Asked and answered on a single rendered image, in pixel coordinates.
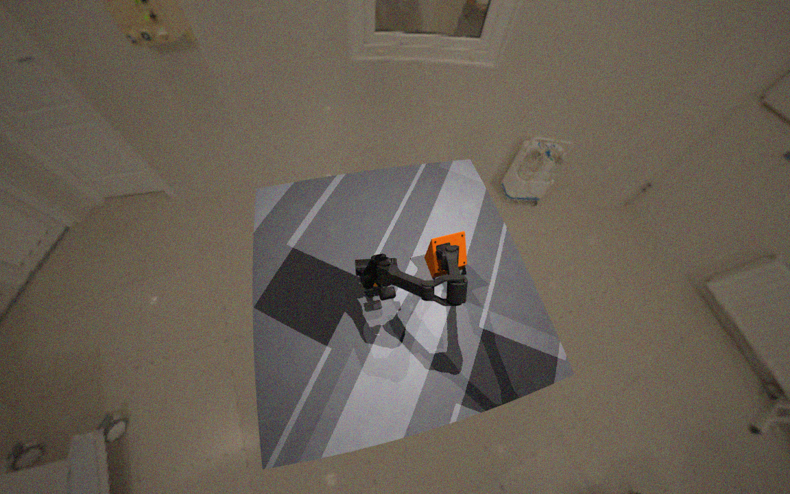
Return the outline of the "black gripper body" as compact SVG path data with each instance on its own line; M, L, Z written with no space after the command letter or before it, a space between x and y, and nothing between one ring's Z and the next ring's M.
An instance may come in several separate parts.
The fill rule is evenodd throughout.
M371 256L371 259L379 259L379 257L386 257L386 255L385 254L373 255ZM396 293L394 287L387 287L386 285L385 287L383 287L382 285L381 289L379 289L379 296L382 301L386 299L395 298Z

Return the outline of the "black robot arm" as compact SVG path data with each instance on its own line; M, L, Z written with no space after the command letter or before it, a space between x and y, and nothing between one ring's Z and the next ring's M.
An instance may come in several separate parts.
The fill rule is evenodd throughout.
M363 288L373 285L397 285L408 293L419 295L424 301L436 301L444 306L458 306L465 303L468 279L459 271L459 245L445 243L436 245L437 259L442 260L441 271L447 271L434 281L424 281L399 271L397 257L355 260L355 276L359 276ZM435 286L447 281L447 299L435 295Z

